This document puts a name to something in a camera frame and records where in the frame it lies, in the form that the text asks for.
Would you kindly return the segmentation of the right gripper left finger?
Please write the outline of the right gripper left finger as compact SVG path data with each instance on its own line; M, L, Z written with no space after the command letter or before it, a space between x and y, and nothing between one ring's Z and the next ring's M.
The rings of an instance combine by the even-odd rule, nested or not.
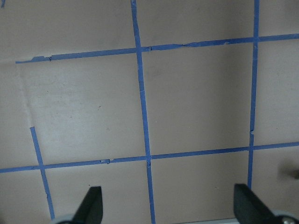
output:
M101 186L90 187L71 221L76 224L100 224L102 219L103 199Z

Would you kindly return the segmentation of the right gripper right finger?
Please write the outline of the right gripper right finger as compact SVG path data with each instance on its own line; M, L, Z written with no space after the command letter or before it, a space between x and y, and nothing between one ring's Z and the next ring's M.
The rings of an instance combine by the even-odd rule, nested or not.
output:
M283 224L246 184L234 185L233 211L240 224Z

